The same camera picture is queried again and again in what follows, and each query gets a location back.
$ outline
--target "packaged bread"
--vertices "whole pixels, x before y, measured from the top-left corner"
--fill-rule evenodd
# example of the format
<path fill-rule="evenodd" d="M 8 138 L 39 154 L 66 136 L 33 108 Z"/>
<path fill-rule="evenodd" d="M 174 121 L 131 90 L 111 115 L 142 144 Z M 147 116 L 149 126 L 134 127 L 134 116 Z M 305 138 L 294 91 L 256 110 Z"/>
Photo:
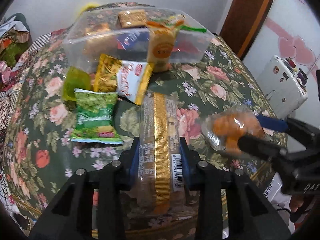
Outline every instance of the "packaged bread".
<path fill-rule="evenodd" d="M 149 29 L 147 62 L 155 64 L 153 72 L 167 70 L 170 54 L 183 23 L 184 20 L 181 17 L 163 21 L 147 21 Z"/>
<path fill-rule="evenodd" d="M 258 119 L 243 104 L 237 104 L 220 114 L 208 117 L 201 129 L 213 149 L 237 157 L 244 154 L 238 147 L 238 139 L 241 136 L 248 133 L 265 138 Z"/>
<path fill-rule="evenodd" d="M 119 96 L 141 105 L 152 74 L 153 64 L 125 61 L 101 54 L 93 91 L 118 92 Z"/>
<path fill-rule="evenodd" d="M 141 105 L 137 203 L 144 215 L 188 217 L 178 135 L 176 102 L 147 92 Z"/>
<path fill-rule="evenodd" d="M 137 28 L 146 25 L 146 11 L 143 9 L 121 11 L 118 16 L 122 28 Z"/>

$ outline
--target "gold wrapper strip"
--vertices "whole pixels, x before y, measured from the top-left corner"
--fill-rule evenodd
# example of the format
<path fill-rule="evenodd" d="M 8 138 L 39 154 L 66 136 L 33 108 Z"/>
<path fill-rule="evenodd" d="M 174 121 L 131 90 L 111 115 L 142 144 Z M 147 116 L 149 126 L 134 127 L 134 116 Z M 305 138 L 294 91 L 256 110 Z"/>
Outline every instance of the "gold wrapper strip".
<path fill-rule="evenodd" d="M 163 94 L 154 93 L 156 204 L 170 200 L 170 159 L 167 109 Z"/>

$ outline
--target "black cable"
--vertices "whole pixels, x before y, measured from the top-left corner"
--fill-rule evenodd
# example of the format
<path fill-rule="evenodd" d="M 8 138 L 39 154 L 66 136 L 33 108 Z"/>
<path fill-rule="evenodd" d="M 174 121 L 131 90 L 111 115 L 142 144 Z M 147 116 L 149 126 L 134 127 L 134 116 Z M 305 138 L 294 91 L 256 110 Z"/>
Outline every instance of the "black cable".
<path fill-rule="evenodd" d="M 279 209 L 277 209 L 277 211 L 281 211 L 281 210 L 285 210 L 291 215 L 291 211 L 289 209 L 287 209 L 287 208 L 279 208 Z"/>

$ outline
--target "metal screw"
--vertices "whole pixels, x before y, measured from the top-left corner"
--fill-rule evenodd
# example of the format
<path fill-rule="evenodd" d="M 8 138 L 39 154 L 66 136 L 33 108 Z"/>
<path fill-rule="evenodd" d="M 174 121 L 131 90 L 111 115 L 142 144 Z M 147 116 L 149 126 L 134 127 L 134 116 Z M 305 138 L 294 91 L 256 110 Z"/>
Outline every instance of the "metal screw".
<path fill-rule="evenodd" d="M 115 161 L 113 161 L 113 162 L 111 163 L 111 165 L 114 166 L 114 167 L 118 167 L 118 166 L 121 165 L 121 161 L 115 160 Z"/>
<path fill-rule="evenodd" d="M 198 165 L 200 166 L 200 167 L 206 167 L 206 166 L 208 166 L 208 163 L 206 162 L 206 161 L 199 161 L 198 162 Z"/>
<path fill-rule="evenodd" d="M 76 174 L 81 176 L 82 174 L 84 174 L 84 169 L 83 168 L 77 169 Z"/>
<path fill-rule="evenodd" d="M 241 170 L 241 169 L 236 169 L 236 170 L 235 170 L 235 174 L 237 174 L 238 176 L 241 176 L 241 175 L 243 175 L 243 170 Z"/>
<path fill-rule="evenodd" d="M 287 150 L 285 148 L 281 148 L 279 153 L 282 155 L 282 156 L 285 156 L 287 154 Z"/>

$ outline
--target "blue package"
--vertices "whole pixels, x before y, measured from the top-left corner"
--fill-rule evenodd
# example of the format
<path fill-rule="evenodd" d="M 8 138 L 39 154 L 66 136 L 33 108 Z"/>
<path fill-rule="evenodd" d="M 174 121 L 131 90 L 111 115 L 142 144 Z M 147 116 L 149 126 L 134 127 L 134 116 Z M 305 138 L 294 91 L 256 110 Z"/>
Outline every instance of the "blue package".
<path fill-rule="evenodd" d="M 149 32 L 132 32 L 128 34 L 121 34 L 117 40 L 118 49 L 129 49 L 138 41 L 148 41 Z"/>

